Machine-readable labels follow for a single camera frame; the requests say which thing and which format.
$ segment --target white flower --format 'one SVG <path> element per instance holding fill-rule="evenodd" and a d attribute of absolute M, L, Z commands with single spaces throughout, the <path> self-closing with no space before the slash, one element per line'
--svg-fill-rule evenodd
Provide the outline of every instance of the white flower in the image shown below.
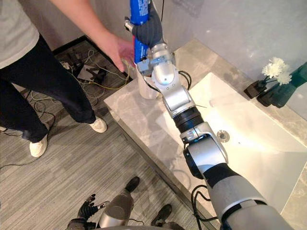
<path fill-rule="evenodd" d="M 273 65 L 272 63 L 269 63 L 262 69 L 262 73 L 265 76 L 269 76 L 270 78 L 278 76 L 281 73 L 281 69 L 277 65 Z"/>
<path fill-rule="evenodd" d="M 275 78 L 279 82 L 279 85 L 289 84 L 289 82 L 292 80 L 290 72 L 282 72 L 279 74 L 279 76 L 275 76 Z"/>
<path fill-rule="evenodd" d="M 272 64 L 282 66 L 284 65 L 284 61 L 281 58 L 273 57 L 272 60 L 269 60 Z"/>
<path fill-rule="evenodd" d="M 262 73 L 270 78 L 277 77 L 282 72 L 288 72 L 289 70 L 289 65 L 285 64 L 281 58 L 273 57 L 270 62 L 262 69 Z"/>

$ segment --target sink drain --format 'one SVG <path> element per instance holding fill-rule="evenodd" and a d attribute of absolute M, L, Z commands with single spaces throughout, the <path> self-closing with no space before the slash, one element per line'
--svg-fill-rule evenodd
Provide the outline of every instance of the sink drain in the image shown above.
<path fill-rule="evenodd" d="M 230 139 L 229 134 L 225 130 L 219 130 L 216 134 L 218 140 L 222 143 L 228 142 Z"/>

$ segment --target white sneaker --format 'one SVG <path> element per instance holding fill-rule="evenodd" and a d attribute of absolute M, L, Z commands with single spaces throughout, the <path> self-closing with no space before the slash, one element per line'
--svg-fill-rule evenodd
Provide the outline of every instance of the white sneaker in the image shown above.
<path fill-rule="evenodd" d="M 105 123 L 105 121 L 99 117 L 96 116 L 96 120 L 94 121 L 94 123 L 89 124 L 90 127 L 92 127 L 92 129 L 98 133 L 103 133 L 106 131 L 107 129 L 107 125 Z"/>
<path fill-rule="evenodd" d="M 49 130 L 49 125 L 48 124 L 44 124 L 44 125 Z M 41 155 L 44 154 L 44 152 L 47 149 L 47 145 L 48 145 L 47 136 L 48 136 L 48 133 L 39 142 L 30 143 L 30 153 L 32 157 L 40 157 Z"/>

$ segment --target white wall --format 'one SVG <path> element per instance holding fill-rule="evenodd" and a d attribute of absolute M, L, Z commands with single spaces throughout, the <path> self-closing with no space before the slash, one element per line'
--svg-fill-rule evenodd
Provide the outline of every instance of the white wall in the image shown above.
<path fill-rule="evenodd" d="M 49 0 L 20 2 L 51 49 L 83 35 Z M 91 2 L 110 31 L 132 40 L 123 28 L 129 0 Z M 293 70 L 307 61 L 307 0 L 165 0 L 163 29 L 173 50 L 195 37 L 253 80 L 273 56 Z M 307 120 L 307 84 L 287 105 Z"/>
<path fill-rule="evenodd" d="M 163 18 L 173 49 L 195 37 L 253 80 L 273 56 L 307 61 L 306 0 L 165 0 Z M 307 120 L 307 84 L 287 105 Z"/>

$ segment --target gray t-shirt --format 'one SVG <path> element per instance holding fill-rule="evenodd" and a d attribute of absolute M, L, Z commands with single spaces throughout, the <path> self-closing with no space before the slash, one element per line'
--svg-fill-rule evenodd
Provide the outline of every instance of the gray t-shirt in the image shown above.
<path fill-rule="evenodd" d="M 0 0 L 0 69 L 28 53 L 39 33 L 17 0 Z"/>

